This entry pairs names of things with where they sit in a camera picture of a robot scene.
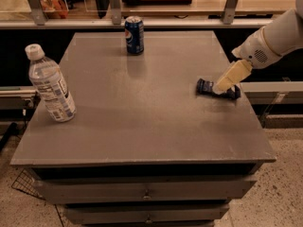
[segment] plastic bottle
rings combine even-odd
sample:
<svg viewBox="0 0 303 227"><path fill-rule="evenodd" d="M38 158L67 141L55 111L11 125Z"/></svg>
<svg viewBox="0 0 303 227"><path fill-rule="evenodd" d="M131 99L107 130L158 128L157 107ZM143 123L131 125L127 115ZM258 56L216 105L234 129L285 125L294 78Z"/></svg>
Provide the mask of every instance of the plastic bottle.
<svg viewBox="0 0 303 227"><path fill-rule="evenodd" d="M26 52L30 59L29 79L45 102L51 117L58 122L72 119L76 106L59 65L45 56L39 44L28 45Z"/></svg>

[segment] speckled floor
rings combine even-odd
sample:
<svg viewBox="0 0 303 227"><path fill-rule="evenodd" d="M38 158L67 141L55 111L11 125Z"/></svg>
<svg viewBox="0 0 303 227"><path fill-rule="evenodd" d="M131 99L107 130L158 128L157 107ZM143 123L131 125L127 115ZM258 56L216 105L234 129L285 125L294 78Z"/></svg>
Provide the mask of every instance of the speckled floor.
<svg viewBox="0 0 303 227"><path fill-rule="evenodd" d="M263 165L254 187L243 199L230 203L216 227L303 226L303 129L265 131L277 161ZM61 227L53 205L11 188L22 170L9 166L18 142L11 137L0 153L0 226ZM62 222L65 227L76 226Z"/></svg>

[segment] table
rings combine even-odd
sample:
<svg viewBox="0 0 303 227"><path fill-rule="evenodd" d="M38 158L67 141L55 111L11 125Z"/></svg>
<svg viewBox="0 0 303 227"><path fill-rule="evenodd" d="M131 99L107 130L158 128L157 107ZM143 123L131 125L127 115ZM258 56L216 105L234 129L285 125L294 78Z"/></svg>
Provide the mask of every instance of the table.
<svg viewBox="0 0 303 227"><path fill-rule="evenodd" d="M197 96L229 65L212 31L77 33L61 68L76 117L40 103L11 160L78 224L213 226L276 157L248 99Z"/></svg>

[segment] soda can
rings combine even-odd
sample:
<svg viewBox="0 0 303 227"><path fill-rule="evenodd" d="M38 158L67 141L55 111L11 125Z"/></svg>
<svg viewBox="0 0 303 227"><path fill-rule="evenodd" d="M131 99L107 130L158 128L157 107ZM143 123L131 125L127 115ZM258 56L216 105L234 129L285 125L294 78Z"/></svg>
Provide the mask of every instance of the soda can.
<svg viewBox="0 0 303 227"><path fill-rule="evenodd" d="M144 50L144 27L140 17L130 16L125 21L127 52L138 55Z"/></svg>

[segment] robotic arm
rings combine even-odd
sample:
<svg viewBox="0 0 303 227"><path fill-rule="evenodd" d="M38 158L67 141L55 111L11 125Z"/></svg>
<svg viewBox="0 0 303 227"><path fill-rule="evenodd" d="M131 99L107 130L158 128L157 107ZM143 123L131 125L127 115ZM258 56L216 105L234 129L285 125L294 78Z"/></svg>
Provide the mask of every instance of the robotic arm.
<svg viewBox="0 0 303 227"><path fill-rule="evenodd" d="M232 51L242 60L233 63L214 83L212 90L215 94L224 93L246 79L252 69L265 68L303 48L303 0L296 0L295 5L296 10L286 11Z"/></svg>

